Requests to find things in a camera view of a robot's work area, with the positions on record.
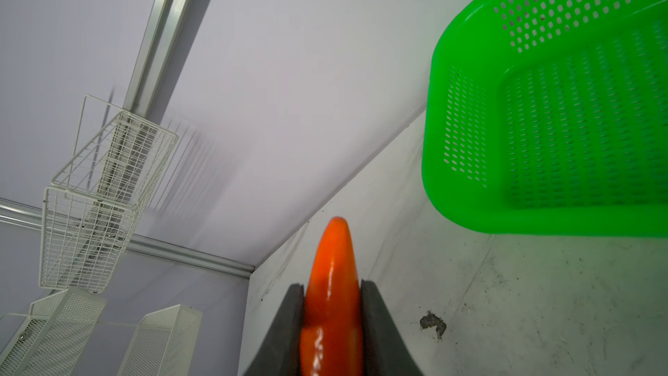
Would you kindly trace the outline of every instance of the orange object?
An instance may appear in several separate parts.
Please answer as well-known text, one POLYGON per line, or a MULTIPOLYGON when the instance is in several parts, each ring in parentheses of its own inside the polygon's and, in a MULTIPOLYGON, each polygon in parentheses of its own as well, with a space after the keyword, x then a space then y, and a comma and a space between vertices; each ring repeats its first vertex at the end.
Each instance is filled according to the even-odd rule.
POLYGON ((315 254, 299 343, 302 376, 361 376, 359 283, 348 223, 332 218, 315 254))

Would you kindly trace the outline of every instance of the green plastic basket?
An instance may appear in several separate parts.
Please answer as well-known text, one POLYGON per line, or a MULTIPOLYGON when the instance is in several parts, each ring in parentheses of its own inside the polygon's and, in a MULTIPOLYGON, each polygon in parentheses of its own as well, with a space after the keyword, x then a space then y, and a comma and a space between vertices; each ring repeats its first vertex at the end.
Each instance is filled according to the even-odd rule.
POLYGON ((434 52, 422 178, 472 230, 668 234, 668 0, 474 0, 434 52))

